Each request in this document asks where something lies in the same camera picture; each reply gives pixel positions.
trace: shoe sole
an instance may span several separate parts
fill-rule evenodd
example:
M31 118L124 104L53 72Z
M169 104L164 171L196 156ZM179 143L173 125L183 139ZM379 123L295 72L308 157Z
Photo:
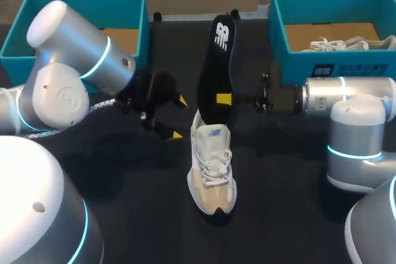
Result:
M205 214L208 215L208 216L213 216L213 215L208 214L208 213L207 213L206 211L204 211L203 209L201 209L200 205L197 203L197 199L196 199L196 197L195 197L195 195L194 195L194 192L192 191L192 185L191 185L191 170L190 170L190 171L188 172L188 174L187 174L187 184L188 184L188 189L190 190L192 199L194 199L194 202L195 202L196 205L198 206L199 210L200 210L201 212L205 213ZM231 207L231 210L232 210L232 209L234 208L234 206L235 206L236 194L237 194L236 182L235 182L234 179L233 179L233 185L234 185L234 204L233 204L233 207Z
M226 48L223 48L219 42L217 32L219 24L229 30ZM231 114L232 103L231 105L217 103L217 94L233 94L230 70L236 31L235 20L230 15L217 16L210 27L209 46L197 86L198 109L207 125L225 125Z

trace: new balance logo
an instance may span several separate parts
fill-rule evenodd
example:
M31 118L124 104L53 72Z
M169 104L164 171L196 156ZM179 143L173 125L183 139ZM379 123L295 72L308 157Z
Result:
M218 136L220 134L220 129L216 129L216 130L211 130L210 132L209 132L209 137L212 137L212 136Z
M227 50L228 34L230 33L227 26L222 23L217 23L215 43L219 45L225 51Z

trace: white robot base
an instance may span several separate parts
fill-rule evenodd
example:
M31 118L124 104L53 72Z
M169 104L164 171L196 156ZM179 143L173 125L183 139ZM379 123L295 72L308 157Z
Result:
M395 181L366 195L349 212L345 242L353 264L396 263Z
M0 263L101 264L103 238L55 157L0 136Z

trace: robotic arm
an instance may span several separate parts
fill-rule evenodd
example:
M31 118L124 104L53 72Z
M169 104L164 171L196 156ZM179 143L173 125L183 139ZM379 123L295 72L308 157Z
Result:
M382 151L385 123L396 115L394 80L308 78L302 87L281 87L277 73L263 78L257 110L330 118L327 178L334 186L368 193L396 175L396 153Z
M119 49L65 2L53 1L34 18L27 41L38 57L25 85L0 94L0 133L29 134L65 129L79 123L89 109L82 80L115 97L127 113L143 114L143 126L162 138L180 136L154 121L155 108L168 101L186 102L166 73L136 69L135 60Z

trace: blue box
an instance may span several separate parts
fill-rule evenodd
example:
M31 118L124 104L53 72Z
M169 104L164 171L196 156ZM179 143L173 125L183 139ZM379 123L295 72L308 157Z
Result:
M269 37L283 84L315 76L385 76L396 79L396 50L291 51L285 25L372 22L380 39L396 35L396 0L271 0Z
M37 13L54 0L24 0L0 51L0 62L14 86L26 82L36 61L26 41L27 30ZM145 0L62 0L97 28L139 29L137 67L147 65L150 21ZM90 93L96 90L86 85Z

